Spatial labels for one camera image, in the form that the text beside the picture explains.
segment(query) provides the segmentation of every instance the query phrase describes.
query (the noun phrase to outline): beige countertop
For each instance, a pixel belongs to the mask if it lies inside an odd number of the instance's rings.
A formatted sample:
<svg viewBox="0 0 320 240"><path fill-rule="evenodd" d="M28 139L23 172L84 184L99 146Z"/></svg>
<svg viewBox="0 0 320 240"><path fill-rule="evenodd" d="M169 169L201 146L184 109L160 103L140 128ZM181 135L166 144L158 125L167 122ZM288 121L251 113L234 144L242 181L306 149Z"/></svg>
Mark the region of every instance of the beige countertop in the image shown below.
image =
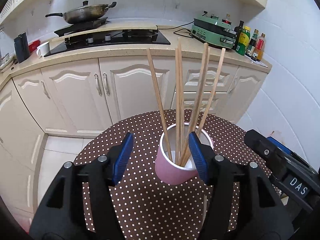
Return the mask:
<svg viewBox="0 0 320 240"><path fill-rule="evenodd" d="M14 69L8 69L4 73L0 73L0 90L7 83L7 81L17 75L39 69L42 67L55 65L64 62L89 59L89 58L98 58L98 57L119 57L119 56L147 56L146 48L150 48L151 54L154 56L175 56L175 49L178 45L178 38L181 39L182 46L182 57L185 58L202 58L203 52L203 43L197 39L190 39L185 37L180 37L173 34L173 31L161 30L161 33L170 41L171 45L155 45L155 44L124 44L124 45L108 45L108 46L99 46L93 48L78 49L68 52L63 52L60 54L55 54L49 57L39 58L34 51L31 56L24 62L16 65L12 65ZM63 37L60 39L54 38L50 42L50 48L56 47L58 44L63 42ZM211 48L210 50L210 61L219 61L221 54L221 49ZM237 54L235 51L230 50L226 51L224 62L252 68L255 70L260 70L266 73L269 73L271 70L271 64L268 62L264 63L268 67L263 67L252 63L252 61L245 57Z"/></svg>

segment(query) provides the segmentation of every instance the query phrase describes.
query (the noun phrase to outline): tiled wall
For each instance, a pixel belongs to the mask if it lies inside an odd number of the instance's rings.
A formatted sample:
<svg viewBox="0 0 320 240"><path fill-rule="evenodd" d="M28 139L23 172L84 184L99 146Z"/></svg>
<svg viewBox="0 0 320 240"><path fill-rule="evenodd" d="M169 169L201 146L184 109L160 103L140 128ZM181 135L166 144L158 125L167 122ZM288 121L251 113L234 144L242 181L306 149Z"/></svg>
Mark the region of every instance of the tiled wall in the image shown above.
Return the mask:
<svg viewBox="0 0 320 240"><path fill-rule="evenodd" d="M53 31L68 25L61 17L44 16L48 13L66 12L82 6L84 0L39 0L21 15L4 25L0 33L0 47L3 55L14 51L13 39L27 31L28 41L39 37L48 38ZM107 16L115 21L119 18L151 18L158 24L181 25L193 21L203 11L224 17L231 15L234 26L239 23L241 3L237 0L88 0L89 4L117 2Z"/></svg>
<svg viewBox="0 0 320 240"><path fill-rule="evenodd" d="M238 122L273 136L320 166L320 10L313 0L268 0L262 12L246 6L244 20L266 34L264 58L273 64Z"/></svg>

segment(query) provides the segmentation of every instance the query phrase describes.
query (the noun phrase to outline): black mechanical device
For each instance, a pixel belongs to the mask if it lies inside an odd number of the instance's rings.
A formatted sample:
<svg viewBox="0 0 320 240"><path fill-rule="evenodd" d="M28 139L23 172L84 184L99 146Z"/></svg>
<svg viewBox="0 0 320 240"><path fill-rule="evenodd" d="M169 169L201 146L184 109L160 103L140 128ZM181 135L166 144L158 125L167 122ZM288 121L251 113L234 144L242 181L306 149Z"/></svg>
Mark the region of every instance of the black mechanical device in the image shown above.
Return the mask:
<svg viewBox="0 0 320 240"><path fill-rule="evenodd" d="M268 178L256 162L240 165L201 144L189 134L189 147L199 177L213 185L210 205L198 240L297 240L319 239L320 180L318 173L290 150L284 151L255 130L244 136L245 144L266 161L273 172ZM123 177L133 147L128 133L121 145L113 146L88 164L66 162L47 190L23 234L10 213L1 213L3 239L22 240L125 240L113 208L109 187ZM90 201L95 232L86 229L82 183L90 183ZM239 183L236 228L228 231L234 183ZM286 193L293 205L284 206L274 186Z"/></svg>

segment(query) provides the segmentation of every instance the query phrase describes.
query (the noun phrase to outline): tile floor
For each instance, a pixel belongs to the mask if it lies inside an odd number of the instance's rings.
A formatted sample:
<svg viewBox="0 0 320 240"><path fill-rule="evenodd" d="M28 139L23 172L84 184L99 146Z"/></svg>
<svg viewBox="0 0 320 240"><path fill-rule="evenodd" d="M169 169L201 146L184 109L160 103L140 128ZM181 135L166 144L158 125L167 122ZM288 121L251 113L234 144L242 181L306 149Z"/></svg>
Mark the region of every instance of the tile floor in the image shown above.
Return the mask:
<svg viewBox="0 0 320 240"><path fill-rule="evenodd" d="M38 183L38 205L52 180L67 161L76 156L92 139L49 136L44 147Z"/></svg>

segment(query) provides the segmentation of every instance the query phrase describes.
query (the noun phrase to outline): yellow label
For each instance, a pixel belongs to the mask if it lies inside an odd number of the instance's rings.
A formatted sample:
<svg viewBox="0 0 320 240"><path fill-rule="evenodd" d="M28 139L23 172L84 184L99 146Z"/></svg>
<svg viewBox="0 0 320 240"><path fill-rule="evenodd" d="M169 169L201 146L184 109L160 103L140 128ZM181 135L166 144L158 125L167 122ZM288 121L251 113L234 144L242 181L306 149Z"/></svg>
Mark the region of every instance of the yellow label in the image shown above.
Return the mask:
<svg viewBox="0 0 320 240"><path fill-rule="evenodd" d="M244 33L240 33L239 43L241 43L241 44L243 44L244 46L247 47L248 44L249 44L249 37Z"/></svg>

